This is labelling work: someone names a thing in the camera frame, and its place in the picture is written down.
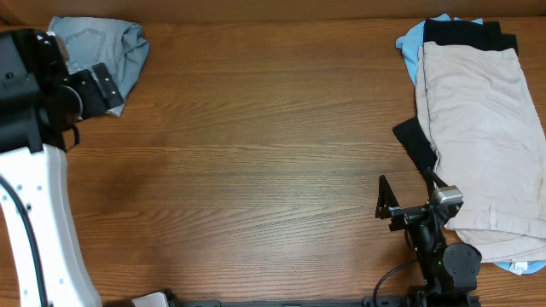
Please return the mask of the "light blue denim jeans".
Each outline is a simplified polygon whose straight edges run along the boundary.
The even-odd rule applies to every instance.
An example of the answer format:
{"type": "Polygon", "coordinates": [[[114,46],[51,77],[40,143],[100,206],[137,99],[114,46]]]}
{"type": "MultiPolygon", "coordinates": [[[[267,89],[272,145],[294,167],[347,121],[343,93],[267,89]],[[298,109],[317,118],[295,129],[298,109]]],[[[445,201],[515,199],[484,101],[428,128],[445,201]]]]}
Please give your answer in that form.
{"type": "Polygon", "coordinates": [[[107,18],[55,16],[48,30],[62,39],[71,74],[103,63],[122,99],[128,99],[150,51],[141,25],[107,18]]]}

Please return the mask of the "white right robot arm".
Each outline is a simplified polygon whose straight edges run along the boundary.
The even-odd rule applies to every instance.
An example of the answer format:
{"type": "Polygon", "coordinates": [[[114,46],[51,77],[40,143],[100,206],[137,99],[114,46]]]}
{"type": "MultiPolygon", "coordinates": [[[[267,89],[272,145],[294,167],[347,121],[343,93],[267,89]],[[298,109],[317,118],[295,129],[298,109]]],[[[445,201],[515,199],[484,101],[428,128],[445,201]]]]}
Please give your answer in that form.
{"type": "Polygon", "coordinates": [[[390,221],[392,232],[403,231],[406,244],[414,250],[415,259],[390,270],[375,285],[371,297],[373,306],[427,307],[479,306],[477,288],[482,255],[467,243],[449,244],[442,228],[456,216],[463,205],[463,195],[455,185],[449,185],[433,171],[427,170],[436,188],[422,206],[403,208],[385,176],[379,177],[379,194],[375,216],[390,221]],[[401,297],[381,297],[380,286],[395,273],[418,264],[424,284],[409,287],[401,297]]]}

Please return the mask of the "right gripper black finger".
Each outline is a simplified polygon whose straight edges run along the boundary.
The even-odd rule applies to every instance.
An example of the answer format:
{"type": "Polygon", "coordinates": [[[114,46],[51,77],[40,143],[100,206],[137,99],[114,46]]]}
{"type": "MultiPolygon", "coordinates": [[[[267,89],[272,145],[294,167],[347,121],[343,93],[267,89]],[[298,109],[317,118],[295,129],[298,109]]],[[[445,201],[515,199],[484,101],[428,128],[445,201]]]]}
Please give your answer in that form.
{"type": "Polygon", "coordinates": [[[426,168],[424,178],[428,189],[448,186],[430,167],[426,168]]]}
{"type": "Polygon", "coordinates": [[[380,219],[389,218],[392,216],[392,211],[400,209],[400,205],[385,175],[379,177],[378,189],[375,217],[380,219]]]}

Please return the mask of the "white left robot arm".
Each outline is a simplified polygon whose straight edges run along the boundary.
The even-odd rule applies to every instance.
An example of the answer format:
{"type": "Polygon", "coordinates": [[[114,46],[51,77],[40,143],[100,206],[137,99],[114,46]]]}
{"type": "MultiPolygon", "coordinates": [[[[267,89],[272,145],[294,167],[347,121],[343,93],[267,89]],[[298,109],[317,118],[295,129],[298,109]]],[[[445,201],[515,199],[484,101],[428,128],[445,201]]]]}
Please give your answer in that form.
{"type": "Polygon", "coordinates": [[[63,134],[122,103],[107,67],[70,74],[6,66],[1,82],[1,207],[23,306],[100,306],[67,191],[63,134]]]}

